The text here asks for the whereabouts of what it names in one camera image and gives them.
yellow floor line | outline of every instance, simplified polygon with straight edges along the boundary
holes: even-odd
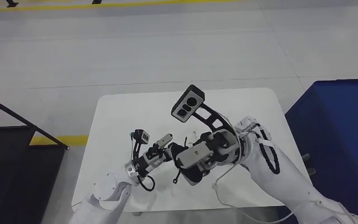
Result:
[[[155,6],[159,4],[193,4],[209,2],[237,2],[238,0],[169,0],[169,1],[149,1],[149,2],[123,2],[123,3],[103,3],[103,4],[79,4],[68,6],[25,6],[20,4],[14,8],[0,8],[0,11],[37,11],[37,10],[83,10],[89,8],[106,8],[106,7],[134,7],[134,6]]]
[[[58,140],[66,144],[67,146],[85,146],[88,141],[88,136],[57,136]],[[47,144],[56,144],[50,139],[44,136],[34,136],[31,140],[30,145],[47,145]]]

small camera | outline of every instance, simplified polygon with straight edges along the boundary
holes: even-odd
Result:
[[[145,132],[142,129],[136,129],[134,131],[133,138],[139,143],[139,144],[148,144],[149,142],[149,135],[147,132]]]
[[[174,104],[172,116],[184,123],[200,107],[204,100],[204,92],[196,86],[190,85]]]

gray floor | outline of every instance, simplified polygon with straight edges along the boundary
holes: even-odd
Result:
[[[268,87],[286,112],[316,80],[358,78],[357,58],[351,0],[0,13],[0,102],[55,136],[89,134],[103,95],[182,91],[191,83]],[[0,113],[0,125],[16,124]],[[70,219],[83,151],[67,152],[43,223]],[[249,212],[275,219],[272,208]],[[250,223],[233,209],[120,221]]]

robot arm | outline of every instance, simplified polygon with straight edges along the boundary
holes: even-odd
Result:
[[[172,115],[181,122],[194,116],[211,132],[202,134],[192,147],[171,143],[165,148],[172,140],[172,135],[167,134],[139,157],[140,146],[148,144],[149,135],[143,130],[136,130],[132,133],[136,140],[133,160],[117,173],[108,173],[96,182],[94,193],[82,201],[70,223],[116,224],[131,193],[131,186],[141,185],[152,191],[155,182],[148,174],[160,164],[172,160],[179,170],[174,183],[181,174],[190,185],[196,185],[215,166],[240,164],[250,172],[252,180],[262,190],[283,202],[300,224],[358,223],[357,217],[339,202],[325,198],[314,188],[254,118],[247,116],[234,127],[229,120],[206,106],[204,101],[204,93],[191,85],[175,103]],[[202,118],[195,113],[198,108],[211,115],[207,119]],[[213,125],[216,120],[222,123],[218,128]],[[146,177],[153,181],[151,189],[142,183]],[[118,203],[108,211],[100,206],[101,200]]]
[[[235,126],[241,131],[249,124],[257,124],[254,118],[246,117]],[[241,164],[248,169],[252,180],[267,194],[283,202],[295,214],[299,223],[356,223],[358,220],[339,203],[324,197],[296,168],[287,155],[271,141],[269,132],[255,127],[245,137],[251,145]],[[268,169],[260,144],[264,147],[271,165],[274,157],[279,161],[279,172]]]

blue bin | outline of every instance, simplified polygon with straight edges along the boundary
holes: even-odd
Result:
[[[317,81],[285,116],[313,185],[358,214],[358,80]]]

